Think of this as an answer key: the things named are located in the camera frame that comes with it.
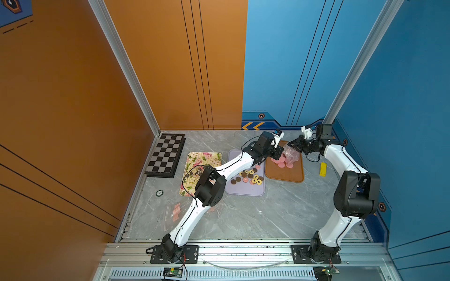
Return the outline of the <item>ziploc bag of pink cookies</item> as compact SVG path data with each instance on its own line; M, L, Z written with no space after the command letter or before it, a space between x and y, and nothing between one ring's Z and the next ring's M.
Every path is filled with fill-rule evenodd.
M286 166L294 166L294 163L301 159L301 153L288 146L287 144L283 146L283 149L284 151L282 154L284 156L284 162Z

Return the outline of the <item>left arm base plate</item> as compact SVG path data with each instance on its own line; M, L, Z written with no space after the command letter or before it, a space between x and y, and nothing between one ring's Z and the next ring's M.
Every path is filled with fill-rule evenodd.
M198 245L184 245L169 254L164 250L163 245L153 247L150 255L151 264L197 264L199 257Z

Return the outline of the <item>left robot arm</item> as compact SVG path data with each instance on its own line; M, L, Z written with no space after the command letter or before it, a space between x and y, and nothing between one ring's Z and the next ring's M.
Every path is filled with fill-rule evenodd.
M195 192L191 194L193 199L188 210L178 225L162 238L159 249L164 258L170 263L184 260L183 247L203 215L220 202L226 183L240 172L262 164L267 158L278 160L283 151L280 146L283 136L284 133L279 129L264 131L258 138L246 142L239 156L218 167L204 167Z

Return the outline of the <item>ziploc bag of beige cookies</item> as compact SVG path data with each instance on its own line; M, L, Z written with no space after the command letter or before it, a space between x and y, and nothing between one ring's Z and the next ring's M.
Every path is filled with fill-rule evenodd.
M208 214L214 214L214 215L219 215L219 209L216 207L216 206L214 206L214 207L211 207L208 211L207 211L207 213Z

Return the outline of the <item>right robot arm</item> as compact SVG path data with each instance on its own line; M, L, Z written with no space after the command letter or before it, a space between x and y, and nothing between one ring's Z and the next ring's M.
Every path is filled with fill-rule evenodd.
M352 227L376 212L381 178L358 164L333 138L332 125L319 124L315 131L311 126L303 126L301 131L288 146L304 155L319 153L340 176L333 197L334 211L311 238L307 250L307 257L314 263L332 262L338 258L342 239Z

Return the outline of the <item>ziploc bag of mixed cookies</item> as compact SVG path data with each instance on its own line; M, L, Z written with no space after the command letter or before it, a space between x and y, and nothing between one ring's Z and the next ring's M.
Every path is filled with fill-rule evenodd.
M177 225L180 220L180 215L182 215L182 203L169 204L166 206L166 211L164 215L164 231L170 232Z

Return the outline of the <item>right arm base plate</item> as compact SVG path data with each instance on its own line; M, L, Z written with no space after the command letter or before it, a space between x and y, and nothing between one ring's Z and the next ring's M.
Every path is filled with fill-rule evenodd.
M291 246L291 255L295 264L309 264L309 263L342 263L339 254L339 247L323 247L318 246L317 249L312 249L310 245L297 244Z

